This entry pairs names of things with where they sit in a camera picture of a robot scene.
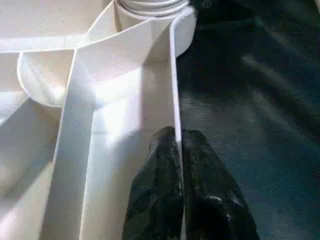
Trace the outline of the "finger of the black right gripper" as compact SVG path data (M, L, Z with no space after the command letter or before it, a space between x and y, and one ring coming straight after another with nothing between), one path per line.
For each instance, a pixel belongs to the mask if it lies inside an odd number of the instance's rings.
M224 0L191 0L191 5L198 12L216 10L224 3Z

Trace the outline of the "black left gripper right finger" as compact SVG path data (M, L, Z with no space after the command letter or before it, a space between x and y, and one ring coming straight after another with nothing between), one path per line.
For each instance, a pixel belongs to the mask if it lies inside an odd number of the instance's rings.
M200 131L182 132L182 159L186 238L258 240L240 187Z

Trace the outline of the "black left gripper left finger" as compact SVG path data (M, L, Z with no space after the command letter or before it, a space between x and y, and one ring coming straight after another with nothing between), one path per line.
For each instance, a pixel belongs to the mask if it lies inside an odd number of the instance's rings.
M122 239L179 240L183 210L175 128L166 126L151 137L148 155L132 181Z

